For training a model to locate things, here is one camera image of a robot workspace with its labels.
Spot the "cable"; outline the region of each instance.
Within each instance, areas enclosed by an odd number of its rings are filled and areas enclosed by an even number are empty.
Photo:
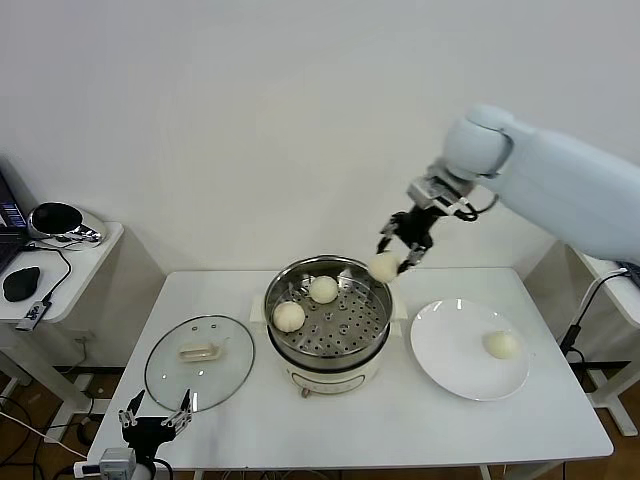
[[[4,412],[0,412],[0,415],[2,415],[3,417],[7,417],[9,420],[13,420],[14,422],[16,422],[16,423],[18,423],[18,424],[22,425],[24,428],[27,428],[27,429],[31,430],[31,431],[32,431],[33,433],[35,433],[36,435],[40,435],[42,438],[47,438],[47,439],[51,440],[52,442],[57,443],[58,445],[60,445],[60,446],[61,446],[62,448],[64,448],[65,450],[67,450],[67,451],[69,451],[69,452],[71,452],[71,453],[73,453],[73,454],[75,454],[75,455],[78,455],[80,458],[83,458],[83,459],[85,459],[85,460],[87,459],[87,457],[86,457],[85,455],[83,455],[82,453],[80,453],[80,452],[76,452],[74,449],[67,447],[64,443],[59,442],[59,441],[57,441],[56,439],[51,438],[51,437],[50,437],[50,436],[48,436],[48,435],[45,435],[44,433],[40,433],[40,432],[39,432],[38,430],[36,430],[35,428],[30,427],[29,425],[27,425],[26,423],[24,423],[24,422],[22,422],[22,421],[18,420],[17,418],[14,418],[14,417],[12,417],[11,415],[8,415],[8,414],[6,414],[6,413],[4,413]]]
[[[29,462],[16,462],[16,463],[4,463],[1,465],[2,467],[32,467],[37,468],[38,473],[40,474],[40,478],[42,480],[46,480],[44,476],[44,470],[42,470],[42,465],[39,463],[33,464]]]
[[[591,285],[589,285],[589,288],[580,301],[580,306],[578,307],[576,314],[571,320],[567,332],[564,334],[564,337],[560,342],[560,351],[565,357],[567,356],[567,353],[571,351],[573,345],[576,343],[578,335],[580,334],[580,330],[582,330],[582,327],[580,327],[580,323],[587,313],[587,310],[591,306],[591,302],[593,302],[593,299],[595,298],[596,293],[598,293],[600,287],[612,278],[622,277],[628,274],[629,272],[626,268],[619,268],[617,270],[608,272],[591,282]]]
[[[570,352],[575,352],[578,355],[580,355],[580,364],[579,365],[584,365],[585,363],[587,363],[586,360],[584,359],[584,354],[580,350],[578,350],[577,348],[571,347],[569,349],[569,351]],[[586,372],[587,372],[586,368],[583,368],[582,371],[580,372],[580,378],[578,379],[578,381],[580,382],[581,386],[583,386],[582,384],[584,383],[584,376],[585,376]]]
[[[72,267],[69,261],[65,258],[62,251],[57,248],[37,247],[35,245],[25,245],[24,247],[22,247],[22,251],[24,252],[32,252],[35,250],[44,250],[45,252],[56,252],[58,255],[60,255],[60,258],[62,259],[62,261],[67,265],[67,272],[62,276],[60,280],[56,282],[56,284],[51,288],[51,290],[49,290],[49,292],[42,299],[42,302],[45,303],[51,300],[51,295],[53,295],[53,292],[55,292],[56,288],[58,288],[60,284],[64,282],[69,275],[71,275]]]
[[[498,200],[500,200],[500,195],[498,195],[496,193],[493,196],[493,198],[491,199],[491,202],[489,202],[489,205],[487,205],[486,207],[484,207],[481,210],[478,210],[478,214],[485,213],[485,212],[488,212],[489,210],[491,210],[493,207],[496,206],[496,203],[498,203]]]
[[[87,339],[85,337],[82,337],[81,340],[82,340],[82,360],[77,362],[75,365],[71,365],[64,372],[60,372],[61,374],[65,375],[67,373],[71,373],[71,371],[74,368],[79,367],[80,365],[82,365],[87,360]]]
[[[22,410],[24,412],[25,417],[27,418],[27,421],[29,422],[29,425],[33,425],[33,422],[31,420],[31,416],[29,415],[29,412],[27,412],[26,408],[24,408],[22,405],[20,405],[18,402],[16,402],[13,398],[5,397],[4,395],[0,395],[0,398],[8,400],[9,402],[11,402],[15,406],[17,406],[20,410]],[[22,447],[24,447],[25,443],[27,443],[27,440],[29,440],[29,435],[31,435],[31,434],[29,432],[27,432],[27,435],[24,437],[24,439],[22,440],[20,445],[18,445],[4,460],[2,460],[0,462],[0,467],[3,467],[4,465],[7,465],[7,462],[9,460],[11,460],[11,458],[16,453],[18,453]]]
[[[153,463],[159,463],[160,465],[164,465],[169,471],[169,480],[173,480],[173,468],[169,465],[169,462],[166,460],[162,460],[161,458],[154,458]]]
[[[600,281],[598,283],[598,285],[596,285],[596,287],[593,290],[593,293],[591,294],[591,297],[589,298],[589,300],[587,301],[587,304],[585,305],[584,309],[582,310],[582,313],[580,314],[580,316],[578,317],[577,322],[575,323],[576,325],[580,325],[580,322],[582,322],[582,319],[584,318],[584,314],[587,312],[587,309],[591,306],[591,302],[593,302],[593,299],[596,296],[596,293],[598,293],[598,290],[600,289],[600,287],[602,285],[604,285],[607,280],[611,280],[612,278],[616,278],[616,277],[622,277],[622,276],[628,276],[629,275],[629,271],[626,268],[621,268],[620,270],[624,270],[623,272],[620,273],[616,273],[614,275],[611,276],[607,276],[606,278],[604,278],[602,281]]]

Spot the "black cable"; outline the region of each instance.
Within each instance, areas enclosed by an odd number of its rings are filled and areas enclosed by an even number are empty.
[[[500,200],[500,195],[498,195],[497,193],[493,196],[493,199],[491,200],[491,202],[489,202],[489,205],[487,205],[486,207],[484,207],[481,210],[478,210],[478,214],[480,213],[485,213],[488,212],[489,210],[491,210],[493,207],[496,206],[496,203],[498,203],[498,200]]]
[[[39,463],[36,463],[35,465],[33,463],[29,463],[29,462],[9,462],[9,463],[5,463],[2,465],[2,467],[36,467],[38,469],[38,473],[40,473],[40,478],[42,480],[46,480],[45,476],[44,476],[44,470],[42,469],[42,465],[40,465]]]
[[[89,392],[84,392],[91,399],[91,406],[89,407],[89,412],[87,413],[87,418],[90,418],[91,412],[93,412],[93,406],[96,403],[96,399]],[[80,425],[76,427],[76,437],[78,441],[86,447],[90,447],[93,443],[93,439],[89,438],[84,431],[84,423],[80,422]]]
[[[9,398],[9,397],[5,397],[4,395],[0,395],[0,398],[3,398],[5,400],[8,400],[9,402],[11,402],[12,404],[14,404],[15,406],[17,406],[20,410],[22,410],[24,412],[24,415],[26,417],[27,423],[30,427],[33,426],[33,422],[31,420],[31,416],[29,415],[29,412],[27,412],[27,409],[24,408],[22,405],[20,405],[18,402],[16,402],[13,398]],[[24,437],[24,439],[22,440],[22,442],[20,442],[20,445],[18,445],[4,460],[2,460],[0,462],[0,467],[3,467],[5,465],[7,465],[7,462],[9,462],[9,460],[11,460],[11,458],[20,451],[20,449],[22,447],[24,447],[25,443],[27,443],[27,440],[29,440],[29,435],[31,435],[31,431],[27,430],[27,434]]]
[[[600,283],[598,283],[598,285],[596,285],[596,288],[593,290],[593,293],[591,294],[591,297],[589,297],[589,300],[587,301],[587,305],[584,307],[584,310],[582,311],[582,314],[580,315],[580,317],[576,321],[575,325],[578,325],[578,326],[580,325],[580,322],[582,322],[582,319],[584,318],[585,313],[587,313],[587,310],[591,306],[591,302],[593,302],[593,299],[595,298],[596,293],[598,293],[598,290],[600,290],[600,287],[602,285],[604,285],[607,281],[611,280],[612,278],[624,277],[624,276],[628,276],[628,275],[629,275],[629,272],[622,272],[622,273],[616,273],[615,275],[611,275],[610,277],[603,278],[600,281]]]
[[[62,261],[67,265],[67,272],[62,276],[60,280],[56,282],[56,284],[51,288],[51,290],[49,290],[49,292],[43,297],[42,302],[43,303],[48,302],[49,300],[51,300],[51,295],[53,295],[53,292],[55,292],[56,288],[58,288],[60,284],[64,282],[69,275],[71,275],[71,270],[72,270],[71,264],[65,258],[62,251],[57,248],[46,248],[46,247],[37,247],[35,245],[25,245],[24,247],[22,247],[22,250],[25,252],[30,252],[34,250],[43,250],[45,252],[56,252],[58,255],[60,255],[60,258],[62,259]]]
[[[580,355],[580,363],[579,363],[579,365],[584,365],[585,363],[587,363],[586,360],[584,359],[584,354],[580,350],[578,350],[577,348],[571,347],[569,349],[569,351],[570,352],[575,352],[578,355]],[[586,372],[587,372],[587,370],[584,369],[584,368],[580,372],[580,378],[578,379],[578,381],[580,382],[581,386],[584,386],[582,384],[584,383],[584,376],[585,376]]]
[[[582,322],[582,320],[584,319],[585,314],[589,310],[589,307],[591,306],[591,303],[593,302],[593,299],[596,297],[596,294],[598,293],[598,290],[600,290],[600,287],[602,285],[604,285],[606,282],[608,282],[609,280],[611,280],[612,278],[623,277],[623,276],[628,276],[628,275],[629,275],[629,272],[626,272],[626,271],[625,272],[616,273],[614,275],[610,275],[608,277],[604,277],[596,285],[596,287],[593,289],[593,292],[591,292],[591,295],[589,296],[589,299],[587,300],[587,303],[585,304],[585,306],[584,306],[584,308],[582,310],[582,313],[580,314],[580,316],[576,320],[576,323],[574,323],[573,325],[570,325],[569,329],[567,330],[567,333],[565,333],[564,336],[562,337],[562,341],[560,342],[560,351],[562,352],[562,354],[565,357],[567,356],[567,353],[569,353],[571,351],[571,349],[573,348],[573,345],[576,343],[576,340],[578,339],[578,335],[580,335],[580,331],[582,330],[582,327],[580,326],[580,323]]]
[[[169,472],[169,480],[173,480],[173,468],[169,465],[169,462],[166,460],[162,460],[161,458],[154,458],[153,463],[159,463],[160,465],[164,465]]]

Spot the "computer mouse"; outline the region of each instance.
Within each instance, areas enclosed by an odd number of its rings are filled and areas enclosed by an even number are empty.
[[[39,278],[40,269],[38,267],[23,268],[7,275],[2,284],[4,298],[10,302],[19,302],[29,298],[38,289]]]

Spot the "white table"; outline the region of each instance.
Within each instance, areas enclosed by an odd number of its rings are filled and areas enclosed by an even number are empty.
[[[65,258],[71,263],[72,272],[54,292],[52,305],[41,322],[57,323],[69,314],[105,258],[118,243],[124,231],[122,225],[115,222],[107,222],[106,225],[107,239],[97,247],[81,251],[63,251]],[[14,329],[15,324],[24,317],[33,302],[44,297],[67,271],[67,266],[55,252],[23,252],[2,272],[0,284],[10,273],[32,266],[40,267],[41,273],[38,289],[30,298],[21,302],[8,302],[0,295],[0,351],[63,400],[64,403],[52,424],[66,424],[74,413],[89,411],[91,400],[82,391],[89,385],[92,376],[78,375],[75,384],[69,382],[25,341],[29,332],[18,332]],[[104,399],[96,400],[93,411],[104,413],[108,402],[109,400]],[[57,428],[47,433],[59,439],[64,429]]]
[[[275,272],[169,275],[89,451],[124,446],[117,411],[144,388],[144,368],[172,327],[204,314],[249,323],[252,299]],[[264,324],[251,324],[256,360],[246,383],[194,421],[158,456],[178,470],[387,468],[532,462],[510,479],[534,478],[564,459],[609,455],[612,444],[516,273],[505,268],[424,269],[394,284],[409,317],[446,297],[491,305],[532,352],[523,389],[499,402],[456,397],[418,366],[408,336],[390,337],[380,371],[361,389],[302,398],[281,368]],[[145,396],[138,415],[168,411]]]
[[[575,251],[578,258],[594,277],[620,268],[614,262],[598,260]],[[622,316],[635,328],[640,328],[640,289],[629,278],[618,277],[608,280],[601,287],[609,296]],[[638,429],[618,398],[629,387],[640,381],[640,362],[634,361],[607,379],[601,370],[588,370],[587,373],[597,387],[588,395],[595,408],[606,408],[616,422],[620,433],[625,437],[638,435]]]

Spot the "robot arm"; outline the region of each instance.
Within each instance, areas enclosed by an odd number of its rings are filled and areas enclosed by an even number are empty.
[[[393,236],[409,248],[398,268],[420,262],[442,216],[475,221],[466,196],[475,184],[565,243],[596,258],[640,263],[640,168],[574,138],[536,130],[503,110],[479,106],[458,120],[443,155],[407,191],[415,206],[391,217],[378,253]]]

